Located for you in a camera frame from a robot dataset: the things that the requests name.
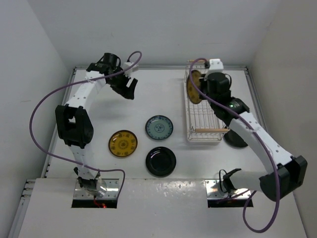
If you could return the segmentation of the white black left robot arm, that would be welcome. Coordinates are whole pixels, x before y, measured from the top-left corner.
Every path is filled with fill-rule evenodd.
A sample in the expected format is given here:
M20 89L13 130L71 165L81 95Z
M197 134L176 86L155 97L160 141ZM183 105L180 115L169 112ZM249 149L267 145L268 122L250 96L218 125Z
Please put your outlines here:
M77 164L74 171L79 185L94 197L102 197L104 186L100 172L93 170L95 160L91 141L94 128L89 110L106 85L123 98L133 100L138 81L130 75L136 71L137 64L130 59L122 63L117 55L105 53L100 60L87 67L84 82L73 97L55 109L58 136L74 156Z

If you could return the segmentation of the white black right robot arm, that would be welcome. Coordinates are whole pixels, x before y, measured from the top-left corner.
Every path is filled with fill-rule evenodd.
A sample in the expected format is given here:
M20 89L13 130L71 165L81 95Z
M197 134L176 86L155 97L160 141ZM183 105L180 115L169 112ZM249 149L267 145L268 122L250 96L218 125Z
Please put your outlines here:
M253 150L266 170L259 173L233 169L223 176L226 191L248 188L276 202L300 187L307 160L281 147L257 122L247 105L231 95L231 77L222 72L207 73L200 82L201 98L208 100L216 117Z

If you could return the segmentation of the yellow patterned plate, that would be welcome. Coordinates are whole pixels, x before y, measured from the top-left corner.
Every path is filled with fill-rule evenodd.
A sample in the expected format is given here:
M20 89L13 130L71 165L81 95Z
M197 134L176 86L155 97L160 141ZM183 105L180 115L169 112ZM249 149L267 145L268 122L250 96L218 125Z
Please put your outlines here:
M118 158L126 158L132 155L137 146L137 136L129 130L115 132L108 141L110 153Z
M194 85L196 85L196 87L200 88L200 86L201 86L200 78L201 78L202 74L198 70L192 70L191 75L192 75L192 79L193 79L194 83L192 83L192 81L190 80L190 76L188 76L187 81L186 81L186 92L187 92L187 96L188 96L189 100L193 104L196 105L196 104L199 104L201 102L201 99L200 99L200 94L198 93L198 91L196 90Z

